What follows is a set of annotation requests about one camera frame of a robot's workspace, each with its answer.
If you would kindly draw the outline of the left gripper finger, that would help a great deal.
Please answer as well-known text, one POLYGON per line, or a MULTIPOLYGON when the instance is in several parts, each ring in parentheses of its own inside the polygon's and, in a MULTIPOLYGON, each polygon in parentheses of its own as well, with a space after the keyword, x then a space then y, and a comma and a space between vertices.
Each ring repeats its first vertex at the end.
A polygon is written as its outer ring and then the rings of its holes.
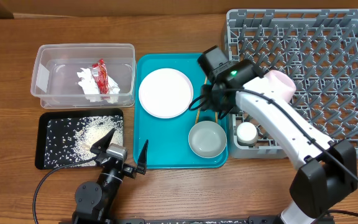
POLYGON ((112 128, 104 137, 96 141, 90 148, 93 154, 105 153, 110 145, 111 139, 114 136, 115 129, 112 128))
POLYGON ((143 148, 139 154, 137 161, 137 173, 145 174, 147 172, 147 149, 149 145, 149 140, 146 140, 143 148))

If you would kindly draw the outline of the grey bowl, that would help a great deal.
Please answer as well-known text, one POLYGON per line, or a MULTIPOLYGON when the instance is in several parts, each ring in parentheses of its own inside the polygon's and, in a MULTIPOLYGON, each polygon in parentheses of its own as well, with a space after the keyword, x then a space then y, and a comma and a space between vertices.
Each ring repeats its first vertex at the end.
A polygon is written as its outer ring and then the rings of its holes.
POLYGON ((214 158, 222 154, 226 148, 226 132, 218 123, 201 121, 191 128, 188 144, 197 156, 214 158))

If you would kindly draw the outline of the white cup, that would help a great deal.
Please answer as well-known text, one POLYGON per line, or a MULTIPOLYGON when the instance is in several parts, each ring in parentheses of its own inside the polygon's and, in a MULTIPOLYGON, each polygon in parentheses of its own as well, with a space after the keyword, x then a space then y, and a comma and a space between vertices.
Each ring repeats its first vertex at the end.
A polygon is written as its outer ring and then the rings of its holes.
POLYGON ((257 128, 250 122, 243 122, 238 125, 236 134, 237 142, 241 146, 254 146, 258 140, 257 128))

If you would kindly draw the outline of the white napkin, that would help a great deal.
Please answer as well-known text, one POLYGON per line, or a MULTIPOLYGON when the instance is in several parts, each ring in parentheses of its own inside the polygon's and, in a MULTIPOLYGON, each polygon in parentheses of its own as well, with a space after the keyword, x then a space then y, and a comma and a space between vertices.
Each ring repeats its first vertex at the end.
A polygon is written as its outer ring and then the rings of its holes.
MULTIPOLYGON (((89 95, 98 95, 100 94, 99 88, 94 80, 91 69, 90 68, 81 68, 82 71, 77 73, 77 76, 80 78, 78 82, 79 86, 82 87, 84 94, 86 95, 85 98, 90 100, 90 102, 99 102, 106 100, 108 103, 116 103, 118 102, 117 96, 89 96, 89 95)), ((108 76, 108 88, 109 94, 118 94, 120 92, 120 88, 118 84, 108 76)))

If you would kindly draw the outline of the red snack wrapper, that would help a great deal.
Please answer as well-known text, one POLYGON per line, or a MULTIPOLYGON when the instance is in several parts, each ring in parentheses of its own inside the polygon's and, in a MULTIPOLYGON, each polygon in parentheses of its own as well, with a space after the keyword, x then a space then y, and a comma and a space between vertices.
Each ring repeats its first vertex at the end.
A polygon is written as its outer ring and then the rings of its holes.
POLYGON ((100 94, 108 94, 108 72, 103 59, 98 60, 95 64, 92 65, 91 74, 99 88, 100 94))

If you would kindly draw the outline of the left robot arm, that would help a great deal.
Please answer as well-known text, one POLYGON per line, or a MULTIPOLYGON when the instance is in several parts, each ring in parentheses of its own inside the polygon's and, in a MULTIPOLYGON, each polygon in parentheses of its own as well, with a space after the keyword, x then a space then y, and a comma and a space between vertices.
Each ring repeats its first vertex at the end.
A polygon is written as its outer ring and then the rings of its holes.
POLYGON ((137 174, 147 172, 149 142, 144 143, 137 165, 132 166, 125 163, 126 148, 111 142, 114 133, 115 129, 110 130, 90 147, 90 152, 96 154, 95 163, 102 171, 96 182, 84 182, 77 188, 72 223, 114 223, 110 209, 122 181, 125 177, 134 179, 137 174))

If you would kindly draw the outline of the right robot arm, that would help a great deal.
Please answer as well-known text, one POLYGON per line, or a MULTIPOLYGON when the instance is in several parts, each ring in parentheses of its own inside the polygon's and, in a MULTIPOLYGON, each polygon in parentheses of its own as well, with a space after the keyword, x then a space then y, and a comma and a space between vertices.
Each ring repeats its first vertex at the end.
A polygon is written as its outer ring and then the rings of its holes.
POLYGON ((274 223, 316 223, 358 188, 357 156, 347 140, 334 142, 289 104, 294 82, 284 73, 263 72, 249 60, 202 55, 198 64, 209 80, 199 108, 219 114, 242 110, 278 142, 296 170, 291 204, 274 223))

